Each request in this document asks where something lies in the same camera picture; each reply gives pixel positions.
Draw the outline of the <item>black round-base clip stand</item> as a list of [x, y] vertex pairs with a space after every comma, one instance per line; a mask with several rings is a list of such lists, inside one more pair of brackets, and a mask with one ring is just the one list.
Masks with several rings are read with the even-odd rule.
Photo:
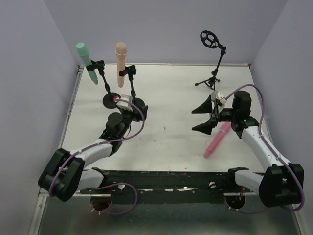
[[102, 103], [106, 108], [114, 109], [117, 107], [115, 100], [117, 98], [120, 98], [120, 95], [118, 93], [111, 92], [111, 88], [105, 78], [104, 68], [105, 68], [105, 63], [103, 60], [100, 60], [100, 61], [91, 60], [91, 65], [87, 66], [88, 71], [98, 70], [100, 76], [102, 77], [104, 81], [105, 90], [107, 92], [107, 94], [103, 97]]

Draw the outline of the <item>peach toy microphone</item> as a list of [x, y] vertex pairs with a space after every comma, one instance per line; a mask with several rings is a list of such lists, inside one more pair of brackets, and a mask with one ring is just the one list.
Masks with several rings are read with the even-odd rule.
[[117, 57], [117, 84], [120, 88], [124, 86], [124, 77], [119, 73], [125, 69], [125, 59], [128, 54], [128, 47], [125, 43], [120, 42], [116, 44], [115, 54]]

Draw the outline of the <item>black tripod ring stand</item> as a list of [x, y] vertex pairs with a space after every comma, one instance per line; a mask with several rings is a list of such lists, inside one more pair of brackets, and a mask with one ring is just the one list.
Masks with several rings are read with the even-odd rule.
[[226, 46], [223, 46], [220, 43], [220, 40], [218, 39], [218, 37], [209, 30], [202, 31], [200, 34], [200, 39], [205, 47], [210, 48], [210, 49], [218, 48], [220, 50], [220, 57], [216, 65], [216, 68], [211, 72], [212, 76], [207, 80], [203, 80], [201, 82], [195, 83], [195, 86], [198, 86], [200, 84], [205, 84], [208, 88], [215, 90], [216, 89], [215, 84], [217, 82], [220, 82], [220, 79], [217, 78], [217, 74], [219, 71], [222, 58], [226, 54]]

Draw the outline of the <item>green toy microphone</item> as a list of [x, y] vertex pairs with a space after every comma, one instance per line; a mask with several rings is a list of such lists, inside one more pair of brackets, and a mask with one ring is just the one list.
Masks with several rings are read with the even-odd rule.
[[[85, 67], [92, 65], [91, 59], [90, 59], [90, 55], [89, 55], [89, 49], [88, 47], [84, 44], [84, 43], [78, 43], [76, 45], [76, 51], [79, 55], [79, 57], [81, 58], [81, 60], [83, 61]], [[89, 71], [87, 70], [92, 82], [97, 85], [98, 84], [98, 78], [97, 75], [95, 73], [95, 71]]]

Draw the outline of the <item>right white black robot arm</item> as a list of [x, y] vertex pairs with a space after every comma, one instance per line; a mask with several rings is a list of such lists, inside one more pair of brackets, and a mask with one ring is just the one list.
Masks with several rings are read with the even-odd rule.
[[192, 127], [192, 130], [210, 135], [219, 122], [230, 122], [232, 130], [249, 146], [265, 171], [264, 175], [259, 175], [244, 167], [229, 169], [228, 184], [255, 192], [268, 208], [302, 205], [304, 169], [299, 164], [292, 164], [269, 143], [260, 123], [250, 114], [250, 93], [236, 91], [231, 108], [225, 107], [226, 102], [221, 92], [210, 94], [203, 104], [192, 111], [194, 114], [209, 113], [210, 118]]

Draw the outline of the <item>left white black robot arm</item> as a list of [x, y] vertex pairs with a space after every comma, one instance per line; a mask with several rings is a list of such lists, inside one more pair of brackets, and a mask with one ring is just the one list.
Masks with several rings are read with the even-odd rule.
[[76, 191], [100, 187], [104, 176], [99, 170], [85, 167], [115, 154], [132, 122], [144, 122], [148, 106], [139, 100], [129, 110], [118, 107], [108, 116], [106, 128], [93, 144], [78, 150], [57, 149], [38, 179], [39, 187], [61, 201], [69, 200]]

